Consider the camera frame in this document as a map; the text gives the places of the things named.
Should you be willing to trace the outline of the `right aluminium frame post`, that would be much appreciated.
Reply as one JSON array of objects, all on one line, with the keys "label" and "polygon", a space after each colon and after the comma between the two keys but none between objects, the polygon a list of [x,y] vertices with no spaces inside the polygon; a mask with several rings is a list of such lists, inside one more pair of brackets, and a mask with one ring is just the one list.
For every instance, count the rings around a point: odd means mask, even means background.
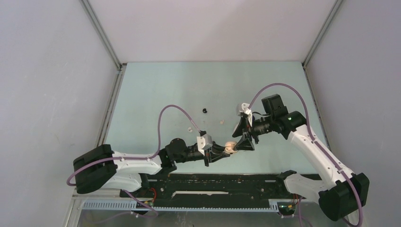
[{"label": "right aluminium frame post", "polygon": [[345,0],[335,0],[332,8],[329,11],[329,14],[327,15],[323,25],[321,26],[316,38],[314,39],[309,51],[307,52],[303,62],[302,66],[303,69],[306,70],[310,61],[312,60],[315,52],[317,51],[318,47],[320,46],[320,43],[324,39],[325,35],[330,29],[330,26],[334,22],[337,14],[339,13],[342,5],[344,4]]}]

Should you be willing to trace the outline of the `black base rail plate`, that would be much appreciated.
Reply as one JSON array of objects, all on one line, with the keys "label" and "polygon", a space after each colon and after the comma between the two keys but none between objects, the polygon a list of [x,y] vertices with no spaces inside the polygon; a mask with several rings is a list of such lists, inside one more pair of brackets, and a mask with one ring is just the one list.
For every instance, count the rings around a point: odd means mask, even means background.
[{"label": "black base rail plate", "polygon": [[148,187],[132,195],[150,198],[158,208],[268,209],[274,201],[297,204],[278,174],[168,174],[149,175]]}]

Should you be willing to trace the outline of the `aluminium frame post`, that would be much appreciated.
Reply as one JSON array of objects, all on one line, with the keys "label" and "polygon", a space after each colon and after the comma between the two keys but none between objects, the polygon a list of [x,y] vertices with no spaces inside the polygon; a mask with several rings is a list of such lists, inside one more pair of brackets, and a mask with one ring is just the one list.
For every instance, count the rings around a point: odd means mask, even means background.
[{"label": "aluminium frame post", "polygon": [[345,0],[335,0],[332,8],[329,11],[329,14],[327,15],[323,25],[321,26],[316,38],[314,39],[309,51],[307,52],[303,62],[302,66],[303,69],[306,70],[310,61],[312,60],[315,52],[317,51],[318,47],[320,46],[320,43],[324,39],[325,35],[330,29],[330,26],[334,22],[337,14],[339,13],[342,5],[344,4]]},{"label": "aluminium frame post", "polygon": [[117,54],[116,54],[114,48],[112,47],[112,44],[111,44],[105,30],[103,29],[101,22],[100,22],[98,16],[96,15],[91,2],[89,0],[79,0],[79,2],[82,5],[85,13],[87,14],[89,21],[91,22],[94,30],[96,31],[97,35],[99,36],[100,41],[103,44],[107,54],[111,58],[114,66],[116,67],[117,70],[121,70],[122,63],[119,60],[119,58],[117,57]]}]

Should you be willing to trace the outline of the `pink earbud charging case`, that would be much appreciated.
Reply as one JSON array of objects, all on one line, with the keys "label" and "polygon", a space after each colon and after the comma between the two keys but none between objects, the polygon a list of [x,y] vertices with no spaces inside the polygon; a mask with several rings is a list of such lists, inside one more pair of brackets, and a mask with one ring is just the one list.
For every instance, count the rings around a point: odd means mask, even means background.
[{"label": "pink earbud charging case", "polygon": [[228,141],[225,143],[224,146],[224,152],[226,154],[232,155],[238,152],[238,150],[235,150],[235,146],[237,145],[237,142],[235,141]]}]

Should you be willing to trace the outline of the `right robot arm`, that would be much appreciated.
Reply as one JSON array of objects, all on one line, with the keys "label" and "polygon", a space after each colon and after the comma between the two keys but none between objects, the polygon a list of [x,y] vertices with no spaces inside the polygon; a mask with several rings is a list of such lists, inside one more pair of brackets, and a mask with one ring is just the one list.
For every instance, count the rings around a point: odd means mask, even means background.
[{"label": "right robot arm", "polygon": [[262,99],[266,115],[255,119],[250,104],[237,106],[240,121],[233,137],[240,137],[233,150],[254,150],[259,136],[276,132],[298,148],[320,179],[312,180],[288,170],[278,175],[275,192],[286,198],[297,194],[316,203],[332,221],[337,221],[366,205],[370,181],[364,173],[355,174],[318,139],[298,111],[288,112],[280,95]]}]

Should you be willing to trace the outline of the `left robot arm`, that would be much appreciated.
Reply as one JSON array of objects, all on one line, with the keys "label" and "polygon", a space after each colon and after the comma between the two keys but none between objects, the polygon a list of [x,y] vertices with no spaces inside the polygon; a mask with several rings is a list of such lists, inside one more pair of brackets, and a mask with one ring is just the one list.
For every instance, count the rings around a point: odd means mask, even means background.
[{"label": "left robot arm", "polygon": [[78,194],[120,189],[144,197],[149,192],[149,175],[167,175],[178,163],[201,160],[208,166],[226,157],[230,157],[226,148],[215,142],[201,153],[197,143],[188,146],[180,138],[173,139],[154,158],[113,151],[111,145],[103,144],[73,161],[75,183],[67,183],[75,186]]}]

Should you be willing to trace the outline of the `left aluminium frame post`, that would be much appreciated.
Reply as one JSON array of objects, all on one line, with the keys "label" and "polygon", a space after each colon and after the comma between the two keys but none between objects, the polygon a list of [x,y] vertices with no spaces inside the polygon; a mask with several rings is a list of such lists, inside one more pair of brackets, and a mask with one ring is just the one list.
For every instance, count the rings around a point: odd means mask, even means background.
[{"label": "left aluminium frame post", "polygon": [[111,58],[114,66],[116,67],[117,70],[121,70],[122,63],[119,60],[119,58],[117,57],[117,54],[116,54],[114,48],[112,47],[112,44],[111,44],[105,30],[103,29],[101,22],[100,22],[98,16],[96,15],[91,2],[89,0],[79,0],[79,2],[82,5],[85,13],[87,14],[89,21],[91,22],[94,30],[96,31],[97,35],[99,36],[100,41],[103,44],[107,54]]}]

